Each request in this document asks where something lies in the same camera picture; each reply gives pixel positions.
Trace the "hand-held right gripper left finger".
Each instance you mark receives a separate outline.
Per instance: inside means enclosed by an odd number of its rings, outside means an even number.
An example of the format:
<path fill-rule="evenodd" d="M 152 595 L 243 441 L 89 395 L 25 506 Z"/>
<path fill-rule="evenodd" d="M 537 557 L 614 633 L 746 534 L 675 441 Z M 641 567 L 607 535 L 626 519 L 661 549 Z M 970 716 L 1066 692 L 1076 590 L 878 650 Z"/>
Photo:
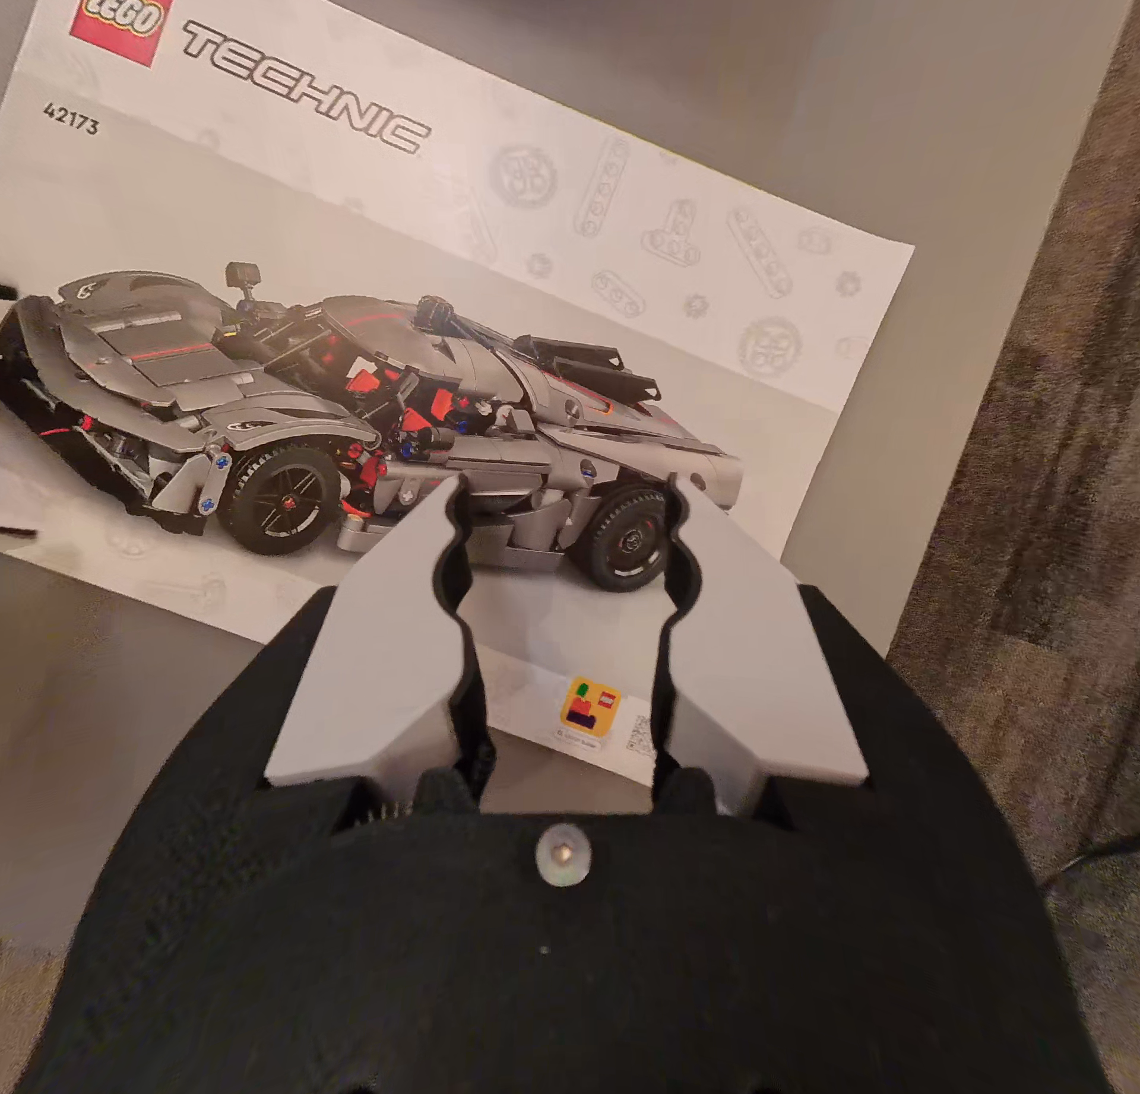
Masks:
<path fill-rule="evenodd" d="M 447 768 L 479 801 L 496 752 L 470 630 L 463 474 L 446 477 L 334 589 L 264 768 L 276 787 L 341 777 L 409 801 Z"/>

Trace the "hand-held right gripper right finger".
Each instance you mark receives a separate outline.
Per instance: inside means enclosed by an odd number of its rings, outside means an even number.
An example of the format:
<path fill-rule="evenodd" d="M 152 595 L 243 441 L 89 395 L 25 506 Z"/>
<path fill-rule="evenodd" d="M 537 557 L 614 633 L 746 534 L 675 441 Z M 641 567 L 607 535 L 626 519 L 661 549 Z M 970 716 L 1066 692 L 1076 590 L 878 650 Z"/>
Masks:
<path fill-rule="evenodd" d="M 750 815 L 773 777 L 861 786 L 869 767 L 799 582 L 689 477 L 669 477 L 664 523 L 652 808 L 680 771 L 704 773 L 727 815 Z"/>

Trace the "lego instruction booklet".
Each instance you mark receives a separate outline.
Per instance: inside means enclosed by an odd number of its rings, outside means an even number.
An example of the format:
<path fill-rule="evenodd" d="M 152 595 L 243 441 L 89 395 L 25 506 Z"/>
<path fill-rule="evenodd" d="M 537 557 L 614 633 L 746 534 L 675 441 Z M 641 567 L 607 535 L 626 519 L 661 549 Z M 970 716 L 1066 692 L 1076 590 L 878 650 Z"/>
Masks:
<path fill-rule="evenodd" d="M 264 640 L 450 477 L 491 724 L 647 785 L 664 497 L 781 556 L 914 247 L 327 0 L 35 0 L 2 553 Z"/>

